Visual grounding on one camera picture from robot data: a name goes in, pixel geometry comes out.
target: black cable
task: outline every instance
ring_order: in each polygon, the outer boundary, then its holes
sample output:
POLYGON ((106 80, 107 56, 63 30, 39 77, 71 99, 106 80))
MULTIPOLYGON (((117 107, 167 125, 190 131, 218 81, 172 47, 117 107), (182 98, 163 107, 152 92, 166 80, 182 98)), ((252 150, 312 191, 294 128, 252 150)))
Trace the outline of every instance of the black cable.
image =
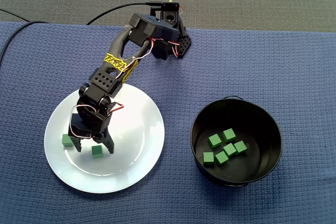
POLYGON ((98 18, 104 16, 104 15, 107 14, 107 13, 110 13, 110 12, 112 12, 112 11, 114 11, 114 10, 117 10, 117 9, 120 9, 120 8, 124 8, 124 7, 126 7, 126 6, 131 6, 131 5, 149 5, 149 2, 143 2, 143 3, 131 3, 131 4, 125 4, 125 5, 117 6, 117 7, 115 7, 115 8, 109 9, 109 10, 107 10, 106 12, 104 12, 104 13, 98 15, 98 16, 95 17, 93 20, 91 20, 89 23, 87 23, 87 25, 91 25, 94 21, 96 21, 98 18))
POLYGON ((21 17, 21 16, 19 16, 19 15, 16 15, 16 14, 14 14, 14 13, 11 13, 11 12, 8 11, 8 10, 2 9, 2 8, 0 8, 0 10, 2 10, 2 11, 5 12, 5 13, 12 14, 13 16, 18 17, 18 18, 20 18, 20 19, 23 19, 24 21, 30 22, 30 21, 27 20, 26 18, 23 18, 23 17, 21 17))
POLYGON ((1 54, 0 54, 0 65, 1 65, 1 61, 2 61, 2 58, 5 54, 5 51, 10 43, 10 41, 14 38, 15 35, 17 35, 17 33, 19 31, 21 31, 22 29, 24 29, 25 27, 27 26, 30 26, 32 24, 35 24, 35 23, 48 23, 48 22, 44 22, 44 21, 31 21, 31 22, 28 22, 28 23, 25 23, 23 26, 19 27, 15 32, 12 33, 12 35, 9 37, 9 39, 6 41, 2 51, 1 51, 1 54))

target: white plate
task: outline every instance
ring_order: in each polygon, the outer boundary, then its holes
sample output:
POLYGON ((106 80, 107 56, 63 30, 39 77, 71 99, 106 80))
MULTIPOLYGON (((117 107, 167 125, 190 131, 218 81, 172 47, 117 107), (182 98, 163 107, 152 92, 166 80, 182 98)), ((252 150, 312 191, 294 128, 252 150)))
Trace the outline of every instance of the white plate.
POLYGON ((82 150, 63 147, 70 112, 79 99, 78 90, 66 97, 47 124, 44 148, 51 169, 69 186, 88 193, 111 193, 141 180, 158 161, 163 148, 162 116, 153 100, 140 89, 124 84, 115 101, 124 108, 115 111, 109 125, 114 154, 102 145, 104 157, 93 158, 92 139, 82 140, 82 150))

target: metal rim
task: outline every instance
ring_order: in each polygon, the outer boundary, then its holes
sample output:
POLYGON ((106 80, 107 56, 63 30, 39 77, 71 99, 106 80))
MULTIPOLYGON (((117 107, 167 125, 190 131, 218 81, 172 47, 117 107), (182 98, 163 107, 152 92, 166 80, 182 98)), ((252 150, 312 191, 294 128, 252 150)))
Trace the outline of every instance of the metal rim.
POLYGON ((198 114, 197 114, 197 116, 195 117, 195 120, 194 120, 194 122, 193 122, 193 124, 192 124, 192 126, 191 126, 191 130, 190 130, 190 145, 191 145, 191 150, 193 151, 193 154, 194 154, 195 162, 197 162, 199 165, 202 165, 202 164, 197 160, 196 153, 195 153, 195 150, 194 150, 194 147, 193 147, 193 142, 192 142, 192 131, 193 131, 193 128, 194 128, 194 124, 195 124, 195 122, 196 122, 198 116, 199 116, 199 115, 200 115, 200 114, 201 114, 207 107, 209 107, 210 105, 212 105, 212 104, 214 104, 214 103, 216 103, 216 102, 222 102, 222 101, 238 101, 238 102, 246 102, 246 103, 249 103, 249 104, 251 104, 251 105, 254 105, 254 106, 260 108, 260 109, 263 110, 267 115, 269 115, 270 118, 275 122, 275 124, 276 124, 276 126, 277 126, 277 128, 278 128, 279 134, 280 134, 280 144, 281 144, 281 145, 280 145, 280 147, 281 147, 281 149, 280 149, 280 155, 279 155, 279 158, 278 158, 278 160, 276 161, 274 167, 273 167, 268 173, 266 173, 264 176, 262 176, 262 177, 260 177, 260 178, 257 178, 257 179, 254 179, 254 180, 250 180, 250 181, 244 181, 244 182, 230 182, 230 181, 228 181, 228 180, 223 180, 223 179, 221 179, 221 178, 216 177, 215 175, 212 175, 212 174, 209 173, 207 170, 206 170, 206 172, 208 172, 211 176, 215 177, 215 178, 218 179, 218 180, 221 180, 221 181, 223 181, 223 182, 232 183, 232 184, 238 184, 238 185, 246 185, 246 184, 248 184, 248 183, 252 183, 252 182, 258 181, 258 180, 260 180, 260 179, 262 179, 262 178, 265 178, 268 174, 270 174, 270 173, 274 170, 274 168, 278 165, 278 163, 279 163, 279 161, 280 161, 280 158, 281 158, 281 155, 282 155, 282 135, 281 135, 281 130, 280 130, 279 125, 277 124, 277 122, 274 120, 274 118, 273 118, 273 117, 272 117, 266 110, 264 110, 262 107, 260 107, 260 106, 258 106, 258 105, 256 105, 256 104, 254 104, 254 103, 252 103, 252 102, 248 102, 248 101, 245 101, 245 100, 243 100, 243 99, 241 99, 241 100, 238 100, 238 99, 226 99, 226 98, 224 98, 224 99, 219 99, 219 100, 216 100, 216 101, 214 101, 214 102, 212 102, 212 103, 209 103, 208 105, 204 106, 204 107, 198 112, 198 114))

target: pot handle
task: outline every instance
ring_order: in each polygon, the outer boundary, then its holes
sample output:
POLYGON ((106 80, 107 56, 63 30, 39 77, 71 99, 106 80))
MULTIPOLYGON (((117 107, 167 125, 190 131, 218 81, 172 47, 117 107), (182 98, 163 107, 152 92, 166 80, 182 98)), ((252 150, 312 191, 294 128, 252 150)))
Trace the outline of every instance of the pot handle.
POLYGON ((236 95, 228 95, 227 97, 224 97, 224 99, 226 99, 226 98, 230 98, 230 97, 236 97, 236 98, 239 98, 239 99, 241 99, 241 100, 244 100, 243 98, 238 97, 238 96, 236 96, 236 95))

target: white wire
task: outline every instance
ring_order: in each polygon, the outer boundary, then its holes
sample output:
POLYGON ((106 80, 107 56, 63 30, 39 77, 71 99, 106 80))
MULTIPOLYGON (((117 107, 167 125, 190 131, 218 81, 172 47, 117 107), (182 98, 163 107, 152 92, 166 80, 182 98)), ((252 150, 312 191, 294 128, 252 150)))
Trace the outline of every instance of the white wire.
POLYGON ((72 108, 72 110, 71 110, 71 114, 70 114, 69 127, 70 127, 70 130, 71 130, 72 134, 73 134, 74 136, 76 136, 76 137, 90 139, 90 138, 92 138, 91 134, 90 134, 90 136, 78 136, 78 135, 76 135, 76 134, 73 132, 73 130, 72 130, 72 127, 71 127, 72 112, 73 112, 73 110, 74 110, 75 108, 77 108, 77 107, 90 107, 90 108, 92 108, 92 109, 95 111, 95 113, 97 113, 97 110, 96 110, 94 107, 92 107, 91 105, 87 105, 87 104, 79 104, 79 105, 73 106, 73 108, 72 108))
MULTIPOLYGON (((163 40, 163 41, 165 41, 164 39, 158 39, 158 38, 152 38, 152 40, 154 40, 154 41, 156 41, 156 40, 163 40)), ((177 45, 177 46, 180 45, 180 43, 174 42, 174 41, 171 41, 171 40, 168 40, 167 42, 170 43, 170 44, 173 44, 173 45, 177 45)))
POLYGON ((174 49, 174 47, 172 47, 172 49, 173 49, 173 53, 175 54, 175 56, 178 58, 178 55, 177 55, 177 53, 175 52, 175 49, 174 49))
POLYGON ((151 51, 152 51, 152 49, 154 47, 154 40, 153 39, 150 39, 150 40, 152 42, 152 46, 151 46, 151 49, 148 51, 148 53, 145 54, 144 56, 137 57, 134 60, 132 60, 131 63, 129 63, 126 67, 124 67, 123 70, 117 75, 116 79, 119 78, 122 75, 122 73, 124 72, 124 70, 127 69, 130 65, 132 65, 133 62, 135 62, 136 60, 140 60, 140 59, 144 58, 145 56, 147 56, 147 55, 149 55, 151 53, 151 51))

